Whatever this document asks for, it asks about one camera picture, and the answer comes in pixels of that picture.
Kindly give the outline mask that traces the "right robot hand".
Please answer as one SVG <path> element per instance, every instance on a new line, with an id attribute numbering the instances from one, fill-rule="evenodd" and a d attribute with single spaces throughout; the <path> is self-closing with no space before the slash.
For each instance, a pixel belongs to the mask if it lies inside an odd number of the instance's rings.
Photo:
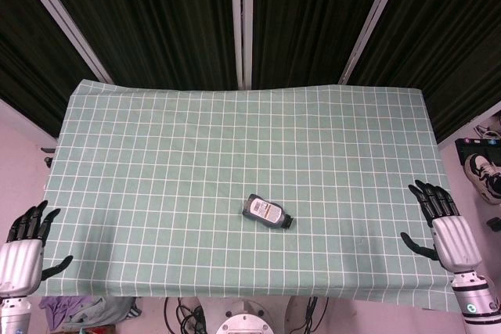
<path id="1" fill-rule="evenodd" d="M 400 234 L 405 245 L 414 253 L 438 261 L 451 273 L 473 271 L 481 262 L 473 232 L 460 215 L 451 195 L 438 185 L 416 180 L 409 186 L 430 229 L 434 246 L 420 246 L 411 237 Z"/>

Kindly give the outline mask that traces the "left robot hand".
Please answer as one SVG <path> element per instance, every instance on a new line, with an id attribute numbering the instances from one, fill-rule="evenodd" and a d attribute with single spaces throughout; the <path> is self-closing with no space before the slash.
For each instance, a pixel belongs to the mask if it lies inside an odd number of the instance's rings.
<path id="1" fill-rule="evenodd" d="M 58 275 L 70 265 L 73 256 L 50 268 L 43 268 L 44 251 L 50 228 L 60 209 L 47 215 L 46 200 L 28 209 L 11 225 L 1 246 L 1 298 L 30 296 L 41 282 Z"/>

